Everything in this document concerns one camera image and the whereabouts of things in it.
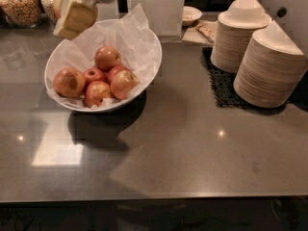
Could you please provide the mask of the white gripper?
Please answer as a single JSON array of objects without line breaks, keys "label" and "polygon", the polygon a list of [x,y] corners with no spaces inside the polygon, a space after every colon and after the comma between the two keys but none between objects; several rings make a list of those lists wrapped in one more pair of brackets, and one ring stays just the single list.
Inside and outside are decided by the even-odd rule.
[{"label": "white gripper", "polygon": [[[115,0],[95,0],[98,3],[112,3]],[[61,17],[58,19],[54,35],[63,39],[75,39],[87,30],[97,18],[94,0],[64,0]]]}]

